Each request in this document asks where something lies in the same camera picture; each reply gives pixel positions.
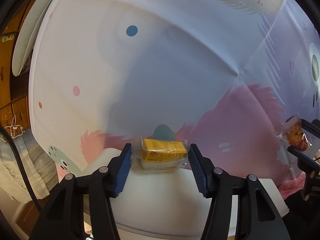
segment blue gripper pad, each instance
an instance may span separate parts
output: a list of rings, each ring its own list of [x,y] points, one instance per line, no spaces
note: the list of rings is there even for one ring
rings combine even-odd
[[[201,155],[196,144],[191,145],[188,159],[199,192],[202,193],[204,197],[209,198],[210,191],[214,190],[212,179],[214,165],[210,159]]]
[[[130,156],[131,156],[131,144],[127,143],[124,146],[120,156],[117,157],[118,159],[116,160],[117,164],[119,164],[117,173],[115,174],[115,182],[114,182],[114,190],[113,190],[113,193],[116,197],[118,197],[119,193],[121,193],[124,189],[124,184],[127,180],[127,177],[131,168]]]

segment packaged food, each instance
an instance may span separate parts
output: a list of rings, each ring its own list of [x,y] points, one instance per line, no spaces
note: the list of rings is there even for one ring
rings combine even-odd
[[[303,132],[301,119],[298,115],[291,116],[284,123],[278,125],[274,134],[301,152],[306,151],[311,146]]]
[[[187,163],[190,143],[138,137],[132,142],[132,168],[140,172],[173,171]]]

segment blue dot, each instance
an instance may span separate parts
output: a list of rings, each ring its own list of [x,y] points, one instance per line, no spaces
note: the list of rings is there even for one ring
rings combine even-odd
[[[127,35],[132,37],[138,33],[138,28],[134,25],[131,25],[127,28]]]

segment black cable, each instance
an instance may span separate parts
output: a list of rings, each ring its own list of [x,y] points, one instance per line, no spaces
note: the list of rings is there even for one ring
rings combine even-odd
[[[21,172],[21,176],[22,176],[22,179],[24,181],[24,184],[26,185],[27,187],[27,190],[31,196],[31,199],[33,201],[33,203],[35,204],[37,210],[39,211],[39,213],[41,212],[42,208],[37,200],[37,197],[36,197],[36,194],[34,193],[32,187],[31,187],[31,184],[30,184],[30,181],[28,179],[28,176],[27,176],[27,173],[26,173],[26,170],[24,169],[23,167],[23,163],[22,163],[22,160],[21,160],[21,157],[20,157],[20,154],[18,152],[18,149],[13,141],[13,139],[11,138],[11,136],[7,133],[7,131],[0,125],[0,135],[2,135],[4,137],[4,139],[8,142],[8,144],[10,145],[10,148],[13,152],[13,155],[17,161],[17,164],[18,164],[18,167],[19,167],[19,170]]]

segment wooden cabinet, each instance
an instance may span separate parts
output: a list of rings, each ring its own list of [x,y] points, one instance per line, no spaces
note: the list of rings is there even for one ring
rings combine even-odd
[[[28,109],[29,73],[14,77],[11,71],[15,42],[25,18],[36,0],[26,0],[0,35],[0,124],[11,125],[14,115],[16,124],[30,126]]]
[[[13,112],[11,104],[0,109],[0,124],[3,127],[10,126],[13,119]],[[10,134],[10,128],[6,128],[7,132]]]
[[[23,97],[12,103],[13,116],[16,116],[16,124],[22,126],[22,129],[29,126],[28,109],[27,109],[27,97]],[[21,134],[20,127],[17,130],[17,134]]]
[[[11,103],[11,61],[17,33],[0,36],[0,108]]]

